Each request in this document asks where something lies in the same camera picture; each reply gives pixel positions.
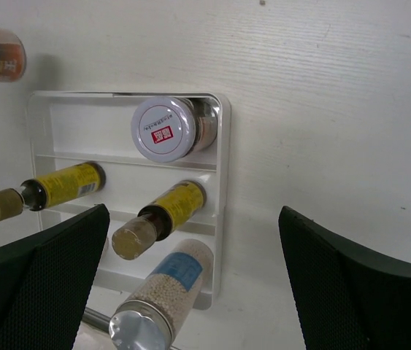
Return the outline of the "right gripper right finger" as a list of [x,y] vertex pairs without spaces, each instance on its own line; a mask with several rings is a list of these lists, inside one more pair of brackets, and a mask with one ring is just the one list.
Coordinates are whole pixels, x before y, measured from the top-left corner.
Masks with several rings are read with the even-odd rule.
[[411,349],[411,263],[284,206],[278,227],[307,349]]

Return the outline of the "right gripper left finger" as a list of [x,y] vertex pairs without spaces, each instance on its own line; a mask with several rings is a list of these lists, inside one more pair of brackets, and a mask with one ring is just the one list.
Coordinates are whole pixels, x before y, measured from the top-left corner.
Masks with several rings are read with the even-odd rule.
[[0,349],[71,349],[110,225],[103,204],[0,246]]

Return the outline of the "yellow-label sauce bottle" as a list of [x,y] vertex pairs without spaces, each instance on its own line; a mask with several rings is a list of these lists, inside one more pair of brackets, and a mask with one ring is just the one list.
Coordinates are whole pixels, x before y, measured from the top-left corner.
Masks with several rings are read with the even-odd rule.
[[124,260],[135,260],[185,224],[206,202],[206,191],[199,182],[178,182],[112,234],[114,252]]
[[42,211],[96,193],[104,188],[106,180],[104,169],[95,162],[27,179],[19,187],[0,190],[0,221],[25,210]]

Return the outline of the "blue-label shaker bottle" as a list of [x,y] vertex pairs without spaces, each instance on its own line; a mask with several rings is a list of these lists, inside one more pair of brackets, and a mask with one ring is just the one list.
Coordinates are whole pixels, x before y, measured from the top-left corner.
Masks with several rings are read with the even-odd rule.
[[176,245],[113,314],[109,334],[116,349],[169,349],[211,276],[213,260],[201,241]]
[[106,237],[106,238],[105,238],[105,241],[104,241],[102,253],[101,253],[101,256],[102,256],[102,257],[107,253],[107,251],[108,251],[108,249],[109,249],[109,244],[110,244],[110,240],[109,240],[108,237]]

